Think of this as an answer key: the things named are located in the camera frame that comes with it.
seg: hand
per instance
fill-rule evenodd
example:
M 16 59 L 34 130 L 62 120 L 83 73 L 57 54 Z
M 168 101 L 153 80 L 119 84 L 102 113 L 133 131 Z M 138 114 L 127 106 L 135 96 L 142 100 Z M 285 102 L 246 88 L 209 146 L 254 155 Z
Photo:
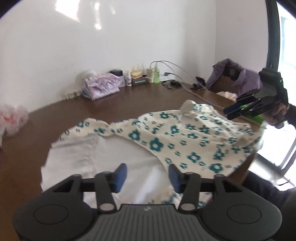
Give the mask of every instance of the hand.
M 267 121 L 270 125 L 274 126 L 277 122 L 284 119 L 285 114 L 288 111 L 288 107 L 282 102 L 278 103 L 276 107 L 265 114 L 263 114 L 263 119 Z

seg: green liquid bottle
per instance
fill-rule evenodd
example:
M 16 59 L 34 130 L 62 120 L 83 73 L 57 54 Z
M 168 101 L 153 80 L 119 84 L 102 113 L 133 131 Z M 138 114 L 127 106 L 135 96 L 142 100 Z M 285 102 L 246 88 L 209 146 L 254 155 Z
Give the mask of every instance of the green liquid bottle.
M 159 69 L 157 68 L 157 63 L 155 64 L 155 68 L 154 68 L 153 83 L 159 84 Z

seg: person's arm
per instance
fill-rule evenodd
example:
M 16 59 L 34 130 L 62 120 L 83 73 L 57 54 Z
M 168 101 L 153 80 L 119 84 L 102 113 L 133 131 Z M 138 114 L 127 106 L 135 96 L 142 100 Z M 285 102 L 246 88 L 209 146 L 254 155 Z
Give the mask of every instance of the person's arm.
M 290 104 L 285 117 L 288 123 L 296 128 L 296 107 L 294 105 Z
M 272 126 L 285 119 L 296 128 L 296 107 L 291 104 L 287 107 L 285 104 L 279 103 L 271 112 L 263 114 L 263 118 Z

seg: small white bottle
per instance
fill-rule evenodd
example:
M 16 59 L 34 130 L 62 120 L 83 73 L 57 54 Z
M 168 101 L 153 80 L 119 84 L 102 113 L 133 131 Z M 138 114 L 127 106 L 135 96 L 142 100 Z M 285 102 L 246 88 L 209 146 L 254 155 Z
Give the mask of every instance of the small white bottle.
M 126 86 L 131 86 L 131 74 L 129 72 L 129 70 L 126 72 L 126 75 L 125 75 L 125 79 L 126 79 Z

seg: cable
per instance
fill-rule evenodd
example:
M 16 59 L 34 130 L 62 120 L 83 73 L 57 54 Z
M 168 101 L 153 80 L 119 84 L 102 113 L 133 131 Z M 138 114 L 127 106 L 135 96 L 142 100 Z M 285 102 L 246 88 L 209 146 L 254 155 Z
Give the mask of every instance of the cable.
M 191 94 L 197 96 L 198 98 L 200 98 L 201 100 L 205 101 L 206 103 L 211 104 L 212 106 L 215 106 L 215 107 L 220 108 L 221 110 L 224 110 L 224 107 L 222 107 L 222 106 L 220 106 L 220 105 L 217 105 L 217 104 L 214 104 L 214 103 L 210 102 L 209 100 L 206 100 L 206 99 L 204 99 L 203 97 L 201 97 L 200 95 L 198 95 L 198 94 L 192 92 L 191 90 L 187 89 L 187 87 L 184 85 L 184 83 L 185 83 L 184 80 L 183 80 L 180 76 L 178 76 L 178 75 L 176 75 L 176 74 L 173 74 L 173 73 L 168 73 L 168 72 L 166 72 L 165 74 L 172 74 L 172 75 L 175 75 L 176 77 L 178 77 L 178 78 L 181 80 L 181 81 L 180 81 L 180 84 L 182 85 L 182 87 L 183 87 L 188 93 L 191 93 Z M 261 126 L 260 123 L 254 121 L 254 120 L 252 120 L 252 119 L 249 119 L 249 118 L 247 118 L 247 117 L 245 117 L 245 116 L 243 116 L 243 115 L 241 115 L 240 117 L 243 118 L 243 119 L 245 119 L 245 120 L 248 120 L 249 122 L 252 122 L 252 123 L 256 124 L 257 126 Z
M 161 60 L 161 61 L 153 61 L 151 64 L 150 64 L 150 68 L 152 66 L 153 63 L 158 63 L 158 62 L 161 62 L 164 64 L 164 62 L 168 62 L 170 64 L 173 64 L 175 66 L 177 66 L 178 68 L 182 69 L 186 74 L 188 74 L 194 81 L 196 81 L 196 79 L 194 77 L 192 77 L 192 75 L 190 75 L 186 70 L 184 70 L 182 67 L 178 66 L 177 64 L 174 64 L 170 61 L 166 61 L 166 60 Z M 205 90 L 208 90 L 203 84 L 199 83 Z
M 165 64 L 167 67 L 169 67 L 170 69 L 171 69 L 171 71 L 175 74 L 175 71 L 173 70 L 173 68 L 171 67 L 171 66 L 169 66 L 168 64 L 166 64 L 166 63 L 164 63 L 164 62 L 162 62 L 162 61 L 154 61 L 154 62 L 152 62 L 151 64 L 150 64 L 150 69 L 151 69 L 151 65 L 153 64 L 153 63 L 162 63 L 162 64 Z

